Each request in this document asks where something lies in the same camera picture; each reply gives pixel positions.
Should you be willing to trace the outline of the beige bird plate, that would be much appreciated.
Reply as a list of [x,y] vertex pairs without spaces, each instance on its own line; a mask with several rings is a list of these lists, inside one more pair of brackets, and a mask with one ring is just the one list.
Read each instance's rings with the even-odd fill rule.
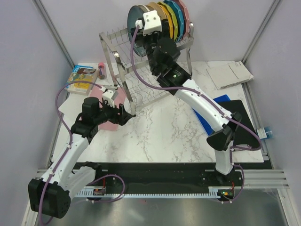
[[146,6],[150,11],[154,11],[154,10],[157,11],[157,14],[161,20],[167,19],[167,16],[165,15],[163,9],[160,7],[159,4],[155,2],[149,2]]

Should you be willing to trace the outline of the cream and blue plate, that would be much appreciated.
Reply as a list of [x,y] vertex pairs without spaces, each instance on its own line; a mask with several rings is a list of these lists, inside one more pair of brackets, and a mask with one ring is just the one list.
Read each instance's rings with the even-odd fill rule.
[[146,5],[138,5],[144,13],[150,12],[150,9]]

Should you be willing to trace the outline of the dark blue-grey plate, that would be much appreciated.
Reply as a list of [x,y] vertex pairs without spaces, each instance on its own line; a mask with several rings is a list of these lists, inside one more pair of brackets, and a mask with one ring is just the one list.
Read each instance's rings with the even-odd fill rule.
[[[130,42],[132,42],[133,34],[136,29],[135,23],[138,19],[143,17],[143,13],[144,11],[138,5],[132,6],[129,10],[127,15],[127,34]],[[138,46],[136,43],[134,44],[134,52],[140,57],[146,56],[144,47]]]

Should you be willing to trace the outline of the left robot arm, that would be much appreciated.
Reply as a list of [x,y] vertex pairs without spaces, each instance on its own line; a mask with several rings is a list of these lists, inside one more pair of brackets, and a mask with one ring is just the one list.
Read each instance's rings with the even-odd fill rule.
[[82,188],[89,183],[99,185],[103,181],[103,173],[97,170],[98,164],[86,162],[72,174],[73,167],[97,134],[99,125],[111,122],[123,126],[132,117],[123,104],[110,106],[107,100],[85,98],[82,112],[69,128],[70,140],[64,150],[40,179],[32,179],[28,184],[31,210],[63,218],[72,199]]

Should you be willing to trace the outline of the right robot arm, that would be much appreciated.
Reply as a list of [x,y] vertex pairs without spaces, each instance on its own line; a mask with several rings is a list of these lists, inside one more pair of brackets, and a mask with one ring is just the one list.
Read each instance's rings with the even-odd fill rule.
[[230,144],[242,119],[241,114],[224,109],[200,89],[192,76],[178,65],[180,51],[169,36],[158,32],[146,36],[138,34],[133,41],[146,50],[150,71],[159,83],[157,88],[186,102],[212,128],[213,133],[206,141],[215,151],[215,179],[218,184],[227,185],[232,180],[234,170]]

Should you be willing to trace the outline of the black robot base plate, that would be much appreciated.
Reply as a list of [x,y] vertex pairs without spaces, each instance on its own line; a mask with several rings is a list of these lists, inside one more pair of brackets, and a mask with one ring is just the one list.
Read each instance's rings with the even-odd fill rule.
[[269,161],[235,163],[232,174],[220,180],[212,163],[103,163],[88,185],[109,193],[205,192],[208,187],[239,188],[269,185],[277,173]]

